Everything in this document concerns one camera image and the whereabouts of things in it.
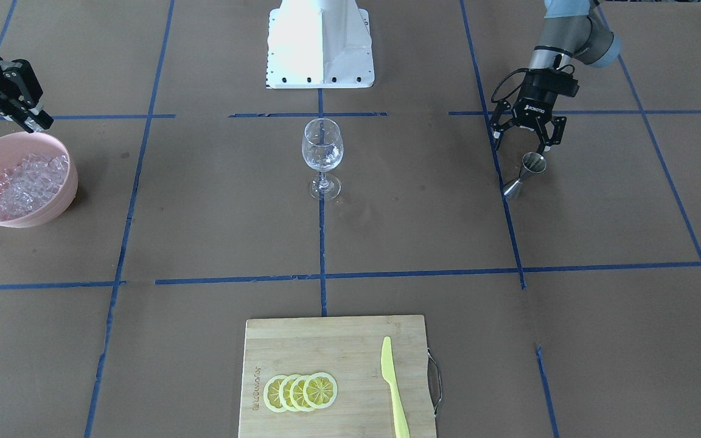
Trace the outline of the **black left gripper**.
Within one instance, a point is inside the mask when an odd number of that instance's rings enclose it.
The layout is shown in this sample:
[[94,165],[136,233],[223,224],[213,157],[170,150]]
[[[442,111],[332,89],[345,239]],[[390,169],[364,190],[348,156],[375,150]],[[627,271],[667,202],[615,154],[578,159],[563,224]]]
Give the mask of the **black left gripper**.
[[[524,79],[517,87],[515,103],[508,100],[496,100],[495,109],[490,116],[490,127],[494,139],[493,147],[498,151],[503,144],[503,136],[507,130],[513,127],[527,128],[536,131],[539,146],[537,153],[544,153],[552,146],[561,144],[567,117],[554,116],[553,108],[556,98],[559,96],[561,86],[561,72],[550,69],[525,69],[520,68],[512,72],[512,75],[523,73]],[[511,117],[503,121],[501,117],[506,111],[511,111]],[[553,125],[553,132],[549,135],[547,122]]]

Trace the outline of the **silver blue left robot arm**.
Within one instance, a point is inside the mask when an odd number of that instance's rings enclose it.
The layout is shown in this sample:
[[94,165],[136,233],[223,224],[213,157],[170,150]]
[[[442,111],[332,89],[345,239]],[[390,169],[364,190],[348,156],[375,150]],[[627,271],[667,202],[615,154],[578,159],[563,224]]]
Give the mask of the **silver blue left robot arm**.
[[499,150],[503,134],[512,127],[535,132],[537,153],[560,144],[567,117],[554,116],[558,96],[575,97],[578,81],[567,72],[577,60],[593,68],[604,68],[618,58],[621,40],[601,22],[596,11],[599,1],[545,1],[547,12],[543,29],[526,68],[510,72],[524,78],[513,92],[514,103],[507,97],[492,98],[495,111],[489,124],[494,148]]

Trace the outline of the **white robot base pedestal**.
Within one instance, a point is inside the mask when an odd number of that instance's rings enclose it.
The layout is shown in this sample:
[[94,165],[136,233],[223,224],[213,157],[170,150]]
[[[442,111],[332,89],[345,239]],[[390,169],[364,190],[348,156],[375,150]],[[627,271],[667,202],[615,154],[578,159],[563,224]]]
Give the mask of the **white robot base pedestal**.
[[270,89],[372,87],[368,11],[355,1],[283,1],[268,20],[265,86]]

